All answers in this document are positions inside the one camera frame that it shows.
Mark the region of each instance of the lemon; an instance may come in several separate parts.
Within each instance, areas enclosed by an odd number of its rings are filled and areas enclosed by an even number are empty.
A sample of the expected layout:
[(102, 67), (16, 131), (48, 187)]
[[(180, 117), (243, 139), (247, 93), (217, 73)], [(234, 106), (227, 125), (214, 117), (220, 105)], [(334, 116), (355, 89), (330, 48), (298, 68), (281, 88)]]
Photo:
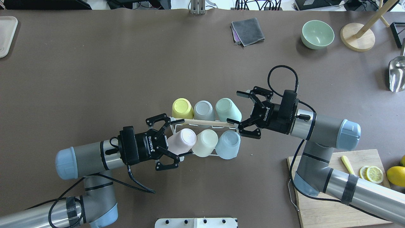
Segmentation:
[(387, 170), (387, 178), (394, 185), (405, 187), (405, 167), (394, 166)]
[(361, 178), (363, 178), (363, 179), (365, 179), (365, 180), (367, 180), (366, 179), (366, 171), (367, 171), (367, 168), (368, 168), (369, 166), (363, 166), (361, 169), (360, 169), (360, 177)]
[(366, 177), (368, 181), (374, 184), (379, 184), (384, 180), (383, 173), (377, 166), (369, 166), (366, 169)]
[(405, 155), (402, 157), (400, 164), (401, 166), (405, 166)]

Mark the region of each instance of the yellow knife handle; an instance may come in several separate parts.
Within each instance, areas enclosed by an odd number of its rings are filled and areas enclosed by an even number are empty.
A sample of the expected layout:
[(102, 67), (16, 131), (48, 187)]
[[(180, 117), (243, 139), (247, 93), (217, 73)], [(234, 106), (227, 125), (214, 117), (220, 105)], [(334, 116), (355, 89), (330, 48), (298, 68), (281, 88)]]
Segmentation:
[(349, 173), (355, 175), (355, 173), (353, 171), (352, 164), (350, 164), (350, 161), (347, 158), (347, 156), (343, 155), (341, 159), (343, 161), (343, 164), (345, 164), (345, 166), (346, 166), (347, 170), (349, 171)]

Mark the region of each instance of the green bowl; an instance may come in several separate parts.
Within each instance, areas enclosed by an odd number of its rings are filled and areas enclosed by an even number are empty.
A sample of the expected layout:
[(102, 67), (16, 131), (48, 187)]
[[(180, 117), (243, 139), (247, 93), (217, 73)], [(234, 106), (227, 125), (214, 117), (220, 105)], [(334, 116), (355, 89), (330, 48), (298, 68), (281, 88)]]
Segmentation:
[(304, 24), (301, 40), (311, 49), (322, 49), (335, 38), (333, 29), (325, 22), (313, 20)]

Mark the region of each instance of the yellow cup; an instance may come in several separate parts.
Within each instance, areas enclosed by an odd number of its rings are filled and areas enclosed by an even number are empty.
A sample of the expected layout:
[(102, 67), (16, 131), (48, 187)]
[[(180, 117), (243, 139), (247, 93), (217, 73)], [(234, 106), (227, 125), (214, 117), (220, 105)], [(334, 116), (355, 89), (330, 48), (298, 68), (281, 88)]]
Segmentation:
[(173, 102), (172, 117), (180, 119), (193, 119), (194, 110), (190, 102), (185, 98), (179, 98)]

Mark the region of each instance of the round wooden base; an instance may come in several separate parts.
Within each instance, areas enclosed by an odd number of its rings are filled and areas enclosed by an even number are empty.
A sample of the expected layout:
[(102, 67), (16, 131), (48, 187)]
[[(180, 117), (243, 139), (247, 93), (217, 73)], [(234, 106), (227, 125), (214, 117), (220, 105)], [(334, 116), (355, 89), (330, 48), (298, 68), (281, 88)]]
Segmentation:
[(360, 31), (363, 26), (364, 25), (359, 23), (350, 23), (340, 30), (340, 38), (343, 43), (356, 52), (368, 51), (375, 43), (375, 36), (371, 29), (368, 29), (360, 38), (355, 37), (355, 34)]

